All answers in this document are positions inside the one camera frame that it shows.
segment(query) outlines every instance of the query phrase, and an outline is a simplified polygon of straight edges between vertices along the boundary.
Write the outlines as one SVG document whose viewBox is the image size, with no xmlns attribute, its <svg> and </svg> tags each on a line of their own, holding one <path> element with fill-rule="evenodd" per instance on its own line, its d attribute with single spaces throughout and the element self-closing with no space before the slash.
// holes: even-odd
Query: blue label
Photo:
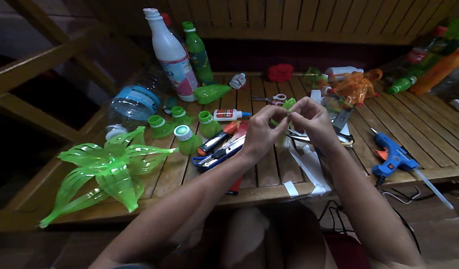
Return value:
<svg viewBox="0 0 459 269">
<path fill-rule="evenodd" d="M 161 104 L 160 99 L 154 93 L 149 91 L 147 88 L 139 86 L 139 85 L 125 86 L 120 91 L 120 93 L 115 96 L 115 98 L 125 98 L 125 99 L 134 100 L 148 107 L 150 109 L 150 113 L 132 112 L 131 114 L 128 114 L 128 112 L 119 111 L 117 109 L 117 111 L 120 114 L 125 115 L 126 117 L 129 117 L 135 120 L 140 120 L 140 121 L 145 121 L 150 116 L 153 116 Z"/>
</svg>

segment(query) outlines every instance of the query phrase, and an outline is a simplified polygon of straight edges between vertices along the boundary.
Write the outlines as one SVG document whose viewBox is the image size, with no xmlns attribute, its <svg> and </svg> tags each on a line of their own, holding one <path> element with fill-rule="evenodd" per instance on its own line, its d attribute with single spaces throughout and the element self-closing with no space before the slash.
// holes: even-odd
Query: green plastic flower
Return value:
<svg viewBox="0 0 459 269">
<path fill-rule="evenodd" d="M 78 168 L 62 181 L 57 192 L 53 211 L 40 221 L 45 228 L 57 217 L 92 206 L 109 196 L 124 204 L 129 212 L 138 208 L 138 199 L 145 187 L 140 175 L 150 172 L 178 148 L 163 149 L 146 146 L 143 138 L 145 127 L 118 135 L 103 147 L 85 143 L 61 152 L 58 157 L 74 163 Z M 72 200 L 78 190 L 95 178 L 99 187 Z"/>
</svg>

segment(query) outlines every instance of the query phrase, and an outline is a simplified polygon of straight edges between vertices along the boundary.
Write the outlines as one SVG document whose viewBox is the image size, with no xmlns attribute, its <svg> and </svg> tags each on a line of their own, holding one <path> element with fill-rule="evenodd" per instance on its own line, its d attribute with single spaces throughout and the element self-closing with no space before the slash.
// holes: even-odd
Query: white glue bottle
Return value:
<svg viewBox="0 0 459 269">
<path fill-rule="evenodd" d="M 241 112 L 236 109 L 216 109 L 213 113 L 213 119 L 217 122 L 231 122 L 249 116 L 251 116 L 251 113 Z"/>
<path fill-rule="evenodd" d="M 170 33 L 157 9 L 143 9 L 145 19 L 152 29 L 155 56 L 170 79 L 178 97 L 185 102 L 195 101 L 193 90 L 198 81 L 191 69 L 185 49 Z"/>
</svg>

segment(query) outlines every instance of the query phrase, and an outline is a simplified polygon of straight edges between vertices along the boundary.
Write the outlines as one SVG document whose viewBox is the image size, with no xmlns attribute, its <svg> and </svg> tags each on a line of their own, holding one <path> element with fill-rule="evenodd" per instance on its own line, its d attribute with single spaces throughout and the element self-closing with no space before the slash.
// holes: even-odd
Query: red cloth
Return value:
<svg viewBox="0 0 459 269">
<path fill-rule="evenodd" d="M 350 235 L 325 234 L 338 269 L 370 269 L 363 246 Z"/>
<path fill-rule="evenodd" d="M 293 66 L 290 64 L 277 64 L 268 68 L 267 76 L 270 81 L 284 82 L 289 81 L 293 76 Z"/>
</svg>

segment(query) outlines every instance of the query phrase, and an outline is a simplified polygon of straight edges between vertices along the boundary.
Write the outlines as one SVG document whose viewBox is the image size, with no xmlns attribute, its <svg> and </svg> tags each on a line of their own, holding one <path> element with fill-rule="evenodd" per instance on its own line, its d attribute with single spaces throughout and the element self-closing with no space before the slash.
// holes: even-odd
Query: box cutter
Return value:
<svg viewBox="0 0 459 269">
<path fill-rule="evenodd" d="M 245 138 L 246 135 L 243 135 L 225 147 L 217 150 L 215 153 L 204 157 L 193 157 L 191 158 L 191 161 L 200 172 L 206 172 L 229 157 L 235 155 L 243 147 Z"/>
</svg>

